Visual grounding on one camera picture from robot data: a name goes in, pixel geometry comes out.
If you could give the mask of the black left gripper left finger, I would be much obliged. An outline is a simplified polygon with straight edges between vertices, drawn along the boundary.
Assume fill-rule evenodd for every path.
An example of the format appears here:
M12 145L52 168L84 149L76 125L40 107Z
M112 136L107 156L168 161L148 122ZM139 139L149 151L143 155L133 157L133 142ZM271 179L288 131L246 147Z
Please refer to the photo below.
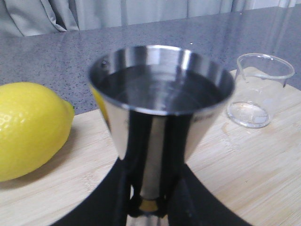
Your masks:
M128 215L141 216L137 195L130 200L131 184L122 160L113 167L97 188L54 226L124 226Z

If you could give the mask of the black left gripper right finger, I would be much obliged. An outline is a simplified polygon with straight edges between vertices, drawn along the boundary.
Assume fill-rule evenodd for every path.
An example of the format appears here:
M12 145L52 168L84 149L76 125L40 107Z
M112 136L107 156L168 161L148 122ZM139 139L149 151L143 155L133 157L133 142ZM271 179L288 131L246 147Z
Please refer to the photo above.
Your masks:
M158 218L170 226L249 226L220 202L196 177L187 164L162 163L161 184L165 189L158 202Z

